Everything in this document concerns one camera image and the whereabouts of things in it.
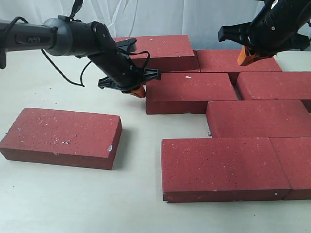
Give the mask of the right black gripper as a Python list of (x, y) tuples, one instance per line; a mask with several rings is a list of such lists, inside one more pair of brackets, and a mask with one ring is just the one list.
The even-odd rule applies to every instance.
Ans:
[(310, 25), (310, 19), (309, 0), (266, 0), (251, 22), (222, 26), (218, 40), (243, 45), (237, 62), (239, 66), (248, 66), (259, 58), (271, 58), (279, 52), (307, 49), (311, 39), (298, 31), (305, 24)]

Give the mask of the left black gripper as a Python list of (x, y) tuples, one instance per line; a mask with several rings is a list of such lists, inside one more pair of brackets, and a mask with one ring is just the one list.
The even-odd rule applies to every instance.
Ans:
[(105, 78), (98, 80), (100, 89), (110, 88), (138, 98), (145, 98), (146, 91), (143, 85), (154, 79), (160, 80), (161, 73), (158, 69), (146, 68), (146, 65), (136, 66), (130, 55), (113, 50), (90, 55), (88, 58), (106, 74)]

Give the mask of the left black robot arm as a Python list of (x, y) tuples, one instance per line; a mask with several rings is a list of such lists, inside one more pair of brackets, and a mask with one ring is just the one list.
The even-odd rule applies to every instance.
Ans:
[(144, 98), (144, 84), (160, 80), (158, 69), (141, 67), (131, 60), (137, 55), (136, 38), (115, 42), (106, 25), (99, 22), (83, 23), (69, 17), (51, 18), (43, 25), (28, 23), (22, 17), (0, 22), (0, 67), (6, 68), (9, 51), (40, 50), (47, 57), (87, 57), (104, 74), (98, 81), (100, 89), (110, 88), (125, 94)]

